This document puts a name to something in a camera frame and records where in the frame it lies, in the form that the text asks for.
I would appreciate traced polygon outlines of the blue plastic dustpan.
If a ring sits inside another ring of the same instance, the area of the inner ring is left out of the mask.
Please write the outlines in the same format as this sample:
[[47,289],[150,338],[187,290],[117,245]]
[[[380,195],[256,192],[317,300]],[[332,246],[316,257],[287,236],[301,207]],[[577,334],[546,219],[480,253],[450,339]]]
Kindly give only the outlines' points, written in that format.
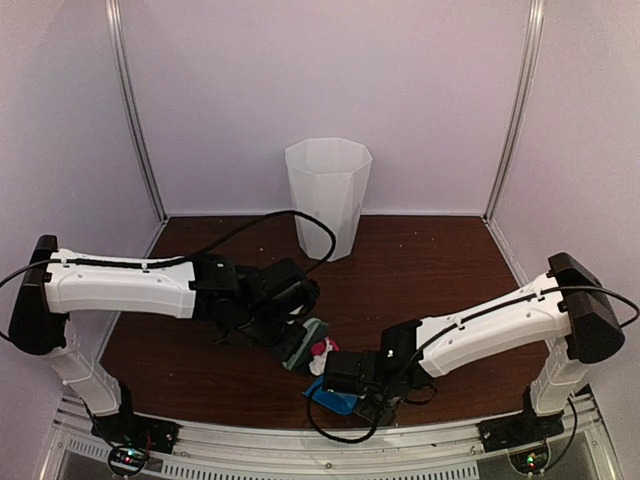
[[307,398],[311,397],[316,404],[338,415],[352,415],[359,398],[356,395],[335,393],[324,390],[322,388],[323,380],[324,377],[319,376],[304,392],[304,396]]

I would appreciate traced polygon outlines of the mint green hand brush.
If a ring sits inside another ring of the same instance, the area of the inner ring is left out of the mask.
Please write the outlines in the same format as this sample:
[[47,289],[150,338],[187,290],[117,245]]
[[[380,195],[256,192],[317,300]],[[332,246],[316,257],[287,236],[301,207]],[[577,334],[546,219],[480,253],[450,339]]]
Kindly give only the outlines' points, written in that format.
[[304,336],[301,344],[296,347],[292,355],[283,363],[286,370],[308,374],[309,364],[313,360],[311,348],[322,343],[329,334],[329,325],[318,318],[310,318],[303,323],[298,322],[304,328]]

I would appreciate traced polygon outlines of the aluminium right frame rail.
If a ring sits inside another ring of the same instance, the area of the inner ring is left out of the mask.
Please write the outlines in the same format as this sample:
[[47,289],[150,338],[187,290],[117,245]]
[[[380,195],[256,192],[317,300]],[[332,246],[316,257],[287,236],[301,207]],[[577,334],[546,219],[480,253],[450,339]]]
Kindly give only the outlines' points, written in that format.
[[519,136],[525,122],[526,107],[534,83],[544,28],[543,0],[531,0],[514,100],[509,116],[500,159],[482,220],[505,260],[518,286],[528,282],[497,220],[497,213],[506,191],[509,172],[515,159]]

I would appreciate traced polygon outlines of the aluminium left frame rail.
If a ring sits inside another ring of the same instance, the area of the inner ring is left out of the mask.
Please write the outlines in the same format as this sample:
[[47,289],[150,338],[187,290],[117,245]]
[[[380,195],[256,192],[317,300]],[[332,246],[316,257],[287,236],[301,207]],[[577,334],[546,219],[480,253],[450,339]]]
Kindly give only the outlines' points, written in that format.
[[153,239],[146,250],[146,253],[150,254],[167,224],[169,217],[161,197],[160,188],[151,162],[143,123],[134,91],[134,82],[128,59],[126,38],[122,21],[121,2],[117,0],[106,0],[104,4],[107,28],[114,54],[116,76],[124,108],[125,120],[131,137],[135,159],[140,170],[142,183],[157,223]]

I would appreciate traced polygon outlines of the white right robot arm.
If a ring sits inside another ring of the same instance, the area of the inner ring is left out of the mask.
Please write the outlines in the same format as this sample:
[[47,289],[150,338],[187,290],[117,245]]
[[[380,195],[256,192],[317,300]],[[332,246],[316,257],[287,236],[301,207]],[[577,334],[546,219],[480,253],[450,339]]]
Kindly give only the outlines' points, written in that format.
[[411,391],[478,360],[548,342],[541,373],[526,388],[525,410],[513,419],[519,440],[535,440],[565,408],[588,367],[615,355],[625,334],[611,306],[615,293],[567,253],[549,269],[502,297],[456,313],[385,329],[376,351],[331,351],[309,397],[334,412],[391,421]]

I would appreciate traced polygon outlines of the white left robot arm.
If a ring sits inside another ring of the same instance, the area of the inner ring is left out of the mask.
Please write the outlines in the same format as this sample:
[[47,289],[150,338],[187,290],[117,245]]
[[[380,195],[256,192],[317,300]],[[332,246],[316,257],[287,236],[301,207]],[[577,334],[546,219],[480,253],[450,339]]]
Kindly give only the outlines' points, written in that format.
[[99,257],[61,249],[53,235],[36,244],[18,271],[22,283],[8,339],[48,359],[62,382],[104,418],[123,444],[137,442],[144,424],[132,413],[125,386],[80,347],[67,322],[76,311],[152,313],[214,323],[270,352],[288,370],[304,369],[311,349],[328,333],[311,317],[317,284],[293,259],[263,269],[221,255],[169,259]]

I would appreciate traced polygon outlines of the aluminium frame rail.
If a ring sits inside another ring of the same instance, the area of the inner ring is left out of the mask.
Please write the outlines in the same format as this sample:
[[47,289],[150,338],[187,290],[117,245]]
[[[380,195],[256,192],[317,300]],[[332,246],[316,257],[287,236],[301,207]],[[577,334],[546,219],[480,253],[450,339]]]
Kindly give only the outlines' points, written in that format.
[[497,220],[497,213],[506,191],[509,172],[515,159],[519,136],[525,122],[526,107],[534,83],[544,28],[543,0],[531,0],[514,100],[509,116],[500,159],[482,220],[505,260],[518,286],[528,282]]
[[128,59],[126,38],[122,21],[121,2],[117,0],[106,0],[104,4],[107,28],[114,54],[116,76],[124,108],[125,120],[131,137],[135,159],[140,170],[142,183],[157,223],[153,239],[146,250],[146,253],[150,254],[167,224],[169,217],[161,197],[160,188],[151,162],[143,123],[134,91],[134,82]]

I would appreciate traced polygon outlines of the translucent white waste bin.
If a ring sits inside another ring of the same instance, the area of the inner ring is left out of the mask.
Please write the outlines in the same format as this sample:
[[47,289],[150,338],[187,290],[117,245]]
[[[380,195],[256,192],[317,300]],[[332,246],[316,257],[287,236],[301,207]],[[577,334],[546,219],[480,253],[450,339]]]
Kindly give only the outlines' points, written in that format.
[[307,139],[285,149],[293,208],[336,236],[329,262],[351,254],[372,162],[365,145],[336,137]]

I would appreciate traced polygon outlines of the large pink paper scrap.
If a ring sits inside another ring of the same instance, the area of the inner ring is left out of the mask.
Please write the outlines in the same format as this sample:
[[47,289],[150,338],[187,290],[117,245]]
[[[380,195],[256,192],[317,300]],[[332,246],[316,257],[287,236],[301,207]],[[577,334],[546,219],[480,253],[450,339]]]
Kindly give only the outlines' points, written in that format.
[[323,356],[330,351],[339,351],[340,348],[337,343],[329,336],[326,336],[323,340],[315,343],[311,347],[311,355],[313,357]]

